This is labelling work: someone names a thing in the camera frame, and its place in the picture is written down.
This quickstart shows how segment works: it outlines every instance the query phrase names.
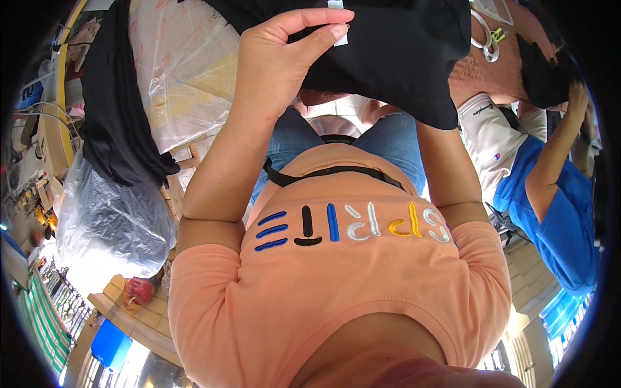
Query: orange t-shirt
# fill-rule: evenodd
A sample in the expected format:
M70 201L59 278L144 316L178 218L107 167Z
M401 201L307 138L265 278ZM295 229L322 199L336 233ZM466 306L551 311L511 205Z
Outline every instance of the orange t-shirt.
M269 182L241 253L199 245L171 272L171 332L188 377L205 387L287 387L317 348L362 315L404 314L449 365L475 367L509 319L509 272L486 222L449 230L392 163L344 144L312 148L282 173L337 165L381 170Z

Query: blue jeans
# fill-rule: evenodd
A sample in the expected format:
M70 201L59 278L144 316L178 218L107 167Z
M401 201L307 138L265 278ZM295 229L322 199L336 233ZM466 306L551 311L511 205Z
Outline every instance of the blue jeans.
M288 107L276 121L266 158L270 157L272 168L279 171L297 155L322 144L324 141L308 122L295 109ZM426 177L420 159L416 123L411 115L398 112L379 119L374 126L357 138L352 146L384 158L399 167L410 178L419 195L422 193ZM250 198L252 204L267 182L268 175L261 170L252 190Z

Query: fanny pack strap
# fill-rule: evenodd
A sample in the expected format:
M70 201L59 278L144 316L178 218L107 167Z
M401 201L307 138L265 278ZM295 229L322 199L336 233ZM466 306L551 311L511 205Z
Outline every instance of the fanny pack strap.
M376 170L376 169L369 168L369 167L334 166L330 168L319 169L317 171L308 173L304 176L290 176L290 175L281 174L275 169L273 169L271 166L271 159L267 158L265 160L265 164L263 165L263 169L268 174L268 179L281 187L287 186L297 181L301 181L302 179L311 178L313 176L323 176L323 175L330 175L330 174L336 174L336 173L354 172L354 173L361 173L361 174L368 175L382 182L392 184L393 186L398 187L399 189L405 191L405 189L403 188L403 186L401 186L401 183L399 183L399 181L396 181L395 179L389 177L388 175L384 174L380 170Z

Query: person's hand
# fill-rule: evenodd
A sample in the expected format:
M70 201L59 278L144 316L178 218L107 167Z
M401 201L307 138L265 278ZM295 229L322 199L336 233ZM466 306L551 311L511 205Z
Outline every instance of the person's hand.
M589 104L589 95L583 84L574 81L569 85L569 106L567 113L575 116L580 122L584 120L584 113Z
M347 33L353 19L347 9L289 11L243 32L231 114L275 122L296 97L309 67ZM325 25L297 42L288 35Z

